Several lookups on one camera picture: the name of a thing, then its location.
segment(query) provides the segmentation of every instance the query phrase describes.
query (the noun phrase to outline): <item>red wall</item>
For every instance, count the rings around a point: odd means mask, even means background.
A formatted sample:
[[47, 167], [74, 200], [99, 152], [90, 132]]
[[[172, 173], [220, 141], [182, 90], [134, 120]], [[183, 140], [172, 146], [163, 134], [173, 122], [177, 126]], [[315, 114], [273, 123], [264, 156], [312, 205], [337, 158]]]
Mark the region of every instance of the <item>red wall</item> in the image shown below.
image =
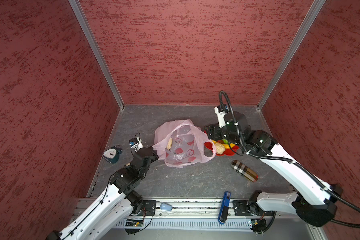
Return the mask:
[[127, 104], [257, 104], [312, 0], [82, 0]]
[[[360, 0], [327, 0], [263, 108], [294, 158], [360, 207]], [[336, 219], [360, 223], [337, 203]], [[330, 239], [360, 230], [326, 225]]]
[[0, 239], [68, 224], [117, 112], [68, 1], [0, 1]]

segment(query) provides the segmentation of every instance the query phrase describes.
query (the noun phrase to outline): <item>black mounting plate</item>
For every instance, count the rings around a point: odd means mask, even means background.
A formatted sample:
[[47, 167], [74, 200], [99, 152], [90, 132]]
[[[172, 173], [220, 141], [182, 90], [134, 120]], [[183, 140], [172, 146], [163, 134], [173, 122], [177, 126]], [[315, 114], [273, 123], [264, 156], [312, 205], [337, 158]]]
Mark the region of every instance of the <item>black mounting plate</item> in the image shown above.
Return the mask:
[[[233, 200], [233, 210], [235, 211], [235, 216], [252, 216], [247, 210], [247, 200]], [[272, 216], [272, 212], [265, 212], [264, 216]]]
[[[143, 199], [143, 204], [141, 206], [141, 211], [137, 214], [137, 216], [142, 216], [143, 215], [143, 209], [148, 210], [152, 213], [152, 215], [155, 215], [155, 211], [156, 211], [156, 200], [144, 200]], [[149, 217], [151, 214], [150, 212], [147, 212], [146, 216]]]

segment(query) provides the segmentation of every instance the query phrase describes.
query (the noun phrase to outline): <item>pink plastic bag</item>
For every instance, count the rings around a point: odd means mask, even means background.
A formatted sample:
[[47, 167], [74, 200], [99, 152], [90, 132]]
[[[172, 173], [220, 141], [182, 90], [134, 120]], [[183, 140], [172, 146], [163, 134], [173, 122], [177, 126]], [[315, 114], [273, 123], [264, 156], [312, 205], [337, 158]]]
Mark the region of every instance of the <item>pink plastic bag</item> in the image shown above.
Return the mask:
[[[169, 139], [172, 137], [172, 146], [167, 149]], [[204, 155], [204, 143], [212, 143], [211, 157]], [[207, 162], [215, 157], [216, 147], [212, 140], [195, 127], [191, 120], [177, 120], [166, 122], [155, 131], [155, 145], [158, 159], [165, 161], [169, 167], [183, 167], [197, 162]]]

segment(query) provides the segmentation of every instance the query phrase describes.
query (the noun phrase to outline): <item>blue and black tool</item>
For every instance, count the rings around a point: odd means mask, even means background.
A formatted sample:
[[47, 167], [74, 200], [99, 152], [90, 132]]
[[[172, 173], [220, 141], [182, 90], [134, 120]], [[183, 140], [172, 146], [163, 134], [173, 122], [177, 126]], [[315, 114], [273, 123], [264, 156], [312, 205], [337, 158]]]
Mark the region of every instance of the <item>blue and black tool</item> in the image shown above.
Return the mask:
[[231, 193], [226, 191], [224, 193], [223, 201], [221, 202], [221, 208], [217, 221], [220, 224], [224, 224], [228, 218], [229, 201], [231, 199]]

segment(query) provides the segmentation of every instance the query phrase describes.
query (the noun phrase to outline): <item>gray tabletop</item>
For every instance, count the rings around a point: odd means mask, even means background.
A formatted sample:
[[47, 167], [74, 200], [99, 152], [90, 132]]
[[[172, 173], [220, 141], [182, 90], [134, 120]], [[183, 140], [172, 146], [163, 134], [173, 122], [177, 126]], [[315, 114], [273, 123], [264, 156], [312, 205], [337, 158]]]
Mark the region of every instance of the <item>gray tabletop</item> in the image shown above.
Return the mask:
[[[267, 131], [255, 107], [235, 107], [244, 113], [253, 130]], [[145, 147], [154, 144], [155, 130], [164, 122], [191, 119], [195, 126], [217, 123], [212, 106], [151, 106], [128, 105], [122, 114], [115, 136], [109, 145], [120, 145], [123, 153], [116, 164], [101, 160], [91, 196], [97, 197], [106, 187], [109, 176], [132, 160], [128, 140], [137, 132]], [[259, 179], [251, 182], [231, 168], [231, 162], [239, 160], [252, 170]], [[272, 193], [289, 192], [290, 184], [265, 163], [249, 156], [216, 156], [207, 163], [196, 163], [183, 168], [168, 167], [163, 160], [153, 162], [140, 185], [135, 188], [143, 197], [222, 197], [230, 191], [232, 198], [249, 198], [255, 190]]]

